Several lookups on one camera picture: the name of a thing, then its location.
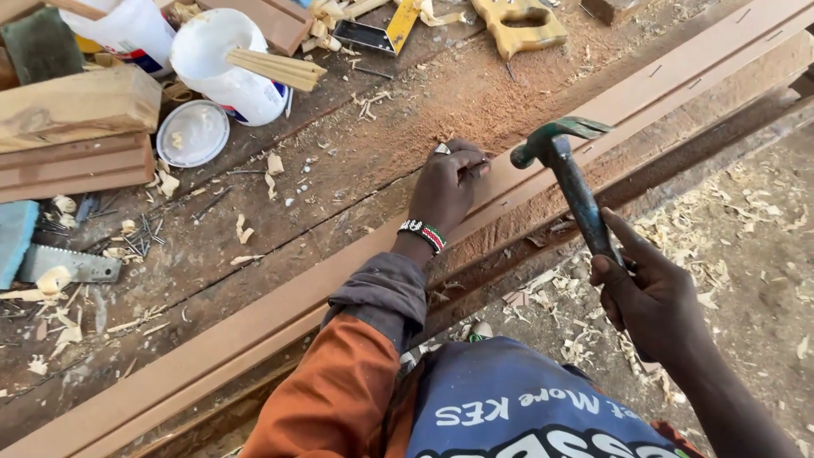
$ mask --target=sleeve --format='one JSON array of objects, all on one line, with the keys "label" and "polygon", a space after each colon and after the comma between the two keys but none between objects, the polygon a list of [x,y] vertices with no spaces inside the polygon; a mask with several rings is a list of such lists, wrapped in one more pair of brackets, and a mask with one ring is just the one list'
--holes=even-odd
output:
[{"label": "sleeve", "polygon": [[271,394],[240,458],[367,455],[399,355],[427,313],[423,273],[380,253],[334,293],[300,366]]}]

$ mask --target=person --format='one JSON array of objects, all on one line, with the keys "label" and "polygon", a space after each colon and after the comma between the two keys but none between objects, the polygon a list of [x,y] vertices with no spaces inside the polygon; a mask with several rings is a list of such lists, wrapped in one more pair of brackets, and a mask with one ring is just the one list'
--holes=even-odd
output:
[{"label": "person", "polygon": [[[490,169],[464,140],[431,153],[390,252],[330,297],[322,330],[263,406],[240,458],[701,456],[668,425],[647,425],[587,377],[506,337],[450,342],[397,383],[400,354],[427,312],[422,267]],[[609,209],[602,217],[637,271],[594,256],[590,283],[604,285],[600,302],[615,328],[684,391],[717,456],[799,457],[716,349],[690,275]]]}]

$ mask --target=blue shirt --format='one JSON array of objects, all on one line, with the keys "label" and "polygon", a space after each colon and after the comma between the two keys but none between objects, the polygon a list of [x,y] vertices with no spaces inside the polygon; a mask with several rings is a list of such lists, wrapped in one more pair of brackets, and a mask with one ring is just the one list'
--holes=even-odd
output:
[{"label": "blue shirt", "polygon": [[518,341],[452,342],[425,358],[406,458],[687,458]]}]

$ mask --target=hand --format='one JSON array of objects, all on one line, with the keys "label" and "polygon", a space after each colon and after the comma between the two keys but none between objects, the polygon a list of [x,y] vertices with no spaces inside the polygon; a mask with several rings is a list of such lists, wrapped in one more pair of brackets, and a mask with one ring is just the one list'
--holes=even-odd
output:
[{"label": "hand", "polygon": [[689,273],[610,209],[602,209],[602,219],[622,242],[625,263],[638,265],[636,275],[630,276],[607,256],[591,259],[591,285],[604,284],[600,302],[616,330],[627,329],[631,339],[665,367],[681,370],[682,364],[703,360],[710,352],[716,355]]},{"label": "hand", "polygon": [[[492,168],[474,143],[452,139],[446,145],[451,154],[430,153],[409,206],[409,219],[433,226],[444,237],[461,224],[475,201],[474,181]],[[407,256],[419,266],[432,258],[430,244],[412,233],[399,234],[391,252]]]}]

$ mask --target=white plastic bucket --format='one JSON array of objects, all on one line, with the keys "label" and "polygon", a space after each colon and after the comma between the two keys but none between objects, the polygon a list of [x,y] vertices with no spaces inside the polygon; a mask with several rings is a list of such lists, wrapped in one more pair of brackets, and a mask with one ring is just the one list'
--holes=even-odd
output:
[{"label": "white plastic bucket", "polygon": [[59,10],[74,33],[104,46],[127,64],[136,64],[153,77],[170,74],[169,49],[175,30],[153,0],[78,0],[107,13],[89,20]]},{"label": "white plastic bucket", "polygon": [[262,126],[280,116],[287,86],[226,62],[229,51],[266,52],[263,33],[242,12],[230,8],[204,11],[181,27],[169,58],[178,77],[221,105],[246,126]]}]

